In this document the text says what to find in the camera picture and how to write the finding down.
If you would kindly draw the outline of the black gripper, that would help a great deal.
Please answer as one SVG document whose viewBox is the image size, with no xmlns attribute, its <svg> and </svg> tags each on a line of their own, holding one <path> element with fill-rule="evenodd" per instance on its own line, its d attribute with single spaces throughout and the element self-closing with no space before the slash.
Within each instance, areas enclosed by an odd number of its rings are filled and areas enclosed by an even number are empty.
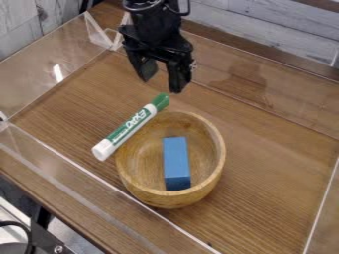
<svg viewBox="0 0 339 254">
<path fill-rule="evenodd" d="M 194 46 L 182 35 L 183 17 L 191 14 L 179 6 L 125 6 L 131 23 L 119 26 L 123 46 L 139 78 L 147 82 L 165 62 L 169 86 L 181 93 L 193 80 Z"/>
</svg>

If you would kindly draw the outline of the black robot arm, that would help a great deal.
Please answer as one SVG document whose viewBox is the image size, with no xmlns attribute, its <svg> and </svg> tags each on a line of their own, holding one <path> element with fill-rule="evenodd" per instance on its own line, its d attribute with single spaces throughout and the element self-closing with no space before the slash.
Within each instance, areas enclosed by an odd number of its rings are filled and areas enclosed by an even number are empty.
<svg viewBox="0 0 339 254">
<path fill-rule="evenodd" d="M 170 91 L 181 93 L 193 80 L 195 64 L 194 45 L 181 32 L 191 0 L 186 12 L 179 0 L 122 0 L 122 5 L 131 23 L 119 26 L 119 33 L 137 74 L 147 82 L 158 72 L 158 62 L 166 63 Z"/>
</svg>

